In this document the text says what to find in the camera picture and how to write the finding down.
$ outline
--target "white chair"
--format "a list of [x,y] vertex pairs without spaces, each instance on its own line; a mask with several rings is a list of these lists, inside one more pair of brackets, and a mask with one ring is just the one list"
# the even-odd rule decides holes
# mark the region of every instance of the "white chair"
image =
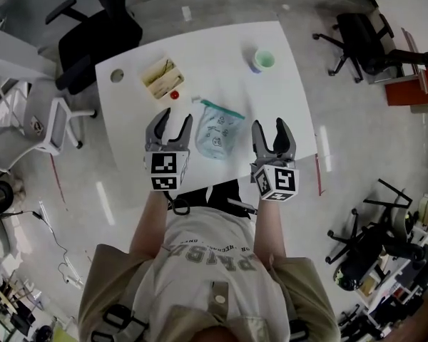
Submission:
[[57,94],[53,81],[34,83],[27,98],[22,128],[0,129],[0,171],[9,172],[13,165],[31,150],[58,155],[65,133],[76,148],[82,147],[73,133],[70,119],[79,116],[96,117],[95,110],[71,111]]
[[[19,120],[19,118],[23,116],[20,113],[24,111],[22,109],[22,103],[25,105],[27,100],[28,83],[25,81],[18,81],[5,95],[1,86],[6,81],[7,79],[0,81],[0,129],[10,127],[11,125],[21,127],[21,120]],[[14,112],[16,107],[18,107],[18,114]]]

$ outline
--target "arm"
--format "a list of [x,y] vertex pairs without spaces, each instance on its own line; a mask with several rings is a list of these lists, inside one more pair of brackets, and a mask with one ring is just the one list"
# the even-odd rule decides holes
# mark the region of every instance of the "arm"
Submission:
[[149,194],[140,222],[131,240],[130,253],[146,254],[155,258],[165,239],[168,201],[161,191]]
[[254,253],[267,268],[272,255],[285,257],[284,237],[277,202],[260,200],[258,203]]
[[143,254],[126,254],[106,244],[97,246],[79,306],[80,342],[91,342],[91,332],[103,320],[105,310],[119,302],[131,278],[145,262],[150,264],[152,259]]

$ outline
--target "cable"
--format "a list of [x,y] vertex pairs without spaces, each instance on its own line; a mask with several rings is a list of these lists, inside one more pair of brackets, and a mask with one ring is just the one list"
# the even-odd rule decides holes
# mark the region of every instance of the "cable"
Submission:
[[[170,194],[168,193],[168,191],[164,191],[163,192],[163,194],[165,195],[165,197],[168,199],[168,201],[170,202],[170,206],[171,206],[171,209],[173,210],[173,213],[174,214],[176,214],[176,215],[187,215],[187,214],[189,214],[190,213],[190,205],[189,205],[189,203],[188,203],[188,201],[187,200],[185,200],[185,199],[178,199],[178,198],[176,198],[176,199],[173,199],[171,196],[170,196]],[[176,209],[176,202],[182,202],[182,203],[184,203],[184,206],[185,207],[187,207],[187,210],[186,211],[184,211],[184,212],[179,212],[177,209]]]
[[66,280],[65,275],[63,274],[63,272],[62,272],[62,271],[60,271],[60,266],[65,265],[65,266],[67,266],[67,267],[69,268],[68,261],[67,261],[67,259],[66,259],[66,254],[68,253],[68,250],[67,250],[65,247],[63,247],[63,246],[61,246],[61,245],[60,245],[60,243],[59,243],[59,242],[58,242],[58,240],[57,240],[56,234],[54,233],[54,230],[52,229],[51,225],[50,225],[46,220],[44,220],[44,218],[43,218],[40,214],[38,214],[37,212],[35,212],[35,211],[33,211],[33,210],[26,210],[26,211],[17,212],[17,213],[2,213],[2,214],[0,215],[0,219],[6,219],[6,218],[9,218],[9,217],[11,217],[11,216],[13,216],[13,215],[20,215],[20,214],[24,214],[24,213],[32,213],[32,215],[33,215],[35,218],[38,218],[38,219],[42,220],[42,221],[43,221],[43,223],[44,223],[44,224],[49,228],[49,230],[51,231],[51,233],[52,233],[52,237],[54,237],[54,241],[56,241],[57,246],[59,246],[60,248],[62,248],[62,249],[63,249],[63,254],[62,254],[63,262],[61,262],[60,264],[58,264],[58,266],[57,266],[57,271],[61,273],[61,275],[62,275],[62,279],[63,279],[63,282],[64,282],[65,284],[67,284],[67,283],[68,283],[68,281]]

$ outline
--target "plastic bag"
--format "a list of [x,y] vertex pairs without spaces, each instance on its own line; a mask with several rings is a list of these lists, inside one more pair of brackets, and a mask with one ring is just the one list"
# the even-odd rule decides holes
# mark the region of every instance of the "plastic bag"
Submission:
[[206,107],[195,141],[198,152],[208,158],[224,160],[233,150],[236,135],[245,117],[209,100],[201,100],[201,103]]

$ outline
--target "strap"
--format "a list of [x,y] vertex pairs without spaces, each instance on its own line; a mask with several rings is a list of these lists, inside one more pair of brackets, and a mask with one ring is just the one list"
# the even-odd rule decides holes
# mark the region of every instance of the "strap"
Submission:
[[92,332],[92,342],[129,342],[141,338],[148,327],[155,277],[168,255],[169,250],[162,247],[154,260],[139,266],[119,302],[105,311],[103,321]]

